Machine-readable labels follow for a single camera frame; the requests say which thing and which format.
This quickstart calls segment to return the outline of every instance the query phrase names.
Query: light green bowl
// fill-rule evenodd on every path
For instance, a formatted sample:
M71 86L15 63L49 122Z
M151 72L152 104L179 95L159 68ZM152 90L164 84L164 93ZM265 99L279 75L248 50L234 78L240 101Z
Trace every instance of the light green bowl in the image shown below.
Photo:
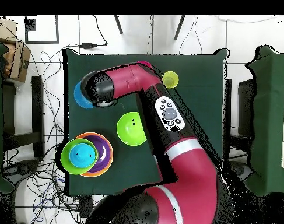
M80 167L76 167L74 166L70 159L69 159L69 153L70 153L70 150L77 144L88 144L90 145L94 151L95 151L95 160L94 162L88 166L88 167L83 167L83 168L80 168ZM82 173L86 173L88 172L94 165L95 163L97 162L98 160L98 151L97 149L95 148L95 146L87 139L83 139L83 138L77 138L77 139L74 139L74 140L71 140L70 142L68 142L65 147L63 148L63 151L61 153L61 162L62 162L62 166L64 167L64 169L70 173L70 174L82 174Z
M129 146L138 146L147 140L138 112L126 113L119 119L117 134Z

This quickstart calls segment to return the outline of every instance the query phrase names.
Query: power adapter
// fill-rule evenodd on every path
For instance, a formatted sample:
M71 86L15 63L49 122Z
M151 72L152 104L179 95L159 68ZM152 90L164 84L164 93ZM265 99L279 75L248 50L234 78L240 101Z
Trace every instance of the power adapter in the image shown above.
M86 43L82 43L79 48L83 48L83 49L93 49L94 47L97 47L97 46L103 46L103 45L97 45L97 44L93 44L93 43L89 43L89 42L86 42Z

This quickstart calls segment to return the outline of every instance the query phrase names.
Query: cardboard box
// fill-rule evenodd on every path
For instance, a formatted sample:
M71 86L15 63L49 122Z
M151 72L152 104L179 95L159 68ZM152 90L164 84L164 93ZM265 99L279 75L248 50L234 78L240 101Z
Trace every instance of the cardboard box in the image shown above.
M16 42L16 22L8 19L0 19L0 42Z
M9 66L6 67L7 79L25 82L31 51L23 41L16 38L16 23L8 19L0 19L0 43L4 43L9 51L3 56Z

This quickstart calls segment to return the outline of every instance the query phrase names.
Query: white floor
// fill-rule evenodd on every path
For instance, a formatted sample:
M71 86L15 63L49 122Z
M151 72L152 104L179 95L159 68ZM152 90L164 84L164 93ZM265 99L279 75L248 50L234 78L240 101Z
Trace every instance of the white floor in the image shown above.
M190 31L193 19L197 21L197 25L193 25L192 31L185 39L180 53L184 54L211 54L219 48L228 48L230 57L228 59L227 76L232 78L232 126L238 127L238 97L237 88L239 82L251 79L250 71L244 64L250 62L255 56L255 49L262 44L273 46L276 51L284 52L284 16L274 18L274 15L250 15L250 16L220 16L219 15L188 15L185 17L183 26L177 41L174 41L174 35L178 26L181 15L155 15L154 19L154 45L155 54L162 53L178 53L179 48L186 35ZM17 37L24 40L24 18L23 16L7 16L14 20L17 25ZM35 16L37 30L36 33L29 35L29 40L51 40L54 38L54 16ZM73 48L81 54L146 54L149 35L152 32L150 25L150 15L119 15L120 23L123 29L123 34L119 34L114 16L97 16L99 28L108 42L107 47L97 47L87 51L84 49ZM68 44L79 44L82 42L93 42L103 44L104 41L97 30L96 21L93 16L58 16L59 26L59 44L29 44L33 57L30 59L30 64L27 73L26 83L20 86L16 91L15 101L15 127L16 133L21 134L31 131L31 86L30 80L33 75L43 74L49 63L43 61L48 60L47 54L52 57L50 66L45 70L43 78L47 79L45 85L49 92L56 95L61 101L61 107L58 110L59 102L53 96L50 96L52 107L55 111L58 110L56 122L64 129L64 109L63 101L63 73L62 73L62 55L57 52ZM152 52L152 38L149 42L149 53ZM46 96L44 101L50 105ZM44 106L44 126L45 135L47 138L53 126L53 116L50 109ZM237 130L232 128L232 133L237 133ZM50 139L46 143L45 149L54 146L62 141L62 136L58 135L55 130L52 131ZM19 154L14 159L23 160L33 157L32 145L19 148ZM233 150L232 155L239 155L240 152ZM46 159L54 158L54 150L50 152ZM38 181L39 184L44 184L45 181ZM30 191L38 193L37 187L31 180L23 181L17 189L16 194L16 216L20 222L29 224L33 218L33 202L37 195ZM39 220L35 224L50 224L51 220L58 213L56 208L46 209L41 213ZM57 217L57 222L52 221L52 224L77 224L72 219L69 211L61 211Z

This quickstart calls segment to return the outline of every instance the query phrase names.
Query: gray chair leg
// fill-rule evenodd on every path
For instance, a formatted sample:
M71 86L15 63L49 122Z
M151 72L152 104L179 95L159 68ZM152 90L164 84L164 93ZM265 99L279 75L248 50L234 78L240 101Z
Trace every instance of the gray chair leg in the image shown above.
M179 25L178 25L178 28L177 28L174 40L177 40L177 38L178 38L178 35L179 35L180 29L182 27L184 18L185 18L185 15L181 15L181 18L180 18L180 21L179 21Z
M116 20L116 24L117 24L117 26L119 28L120 34L123 34L122 27L120 25L120 21L119 21L118 15L114 15L114 17L115 17L115 20Z

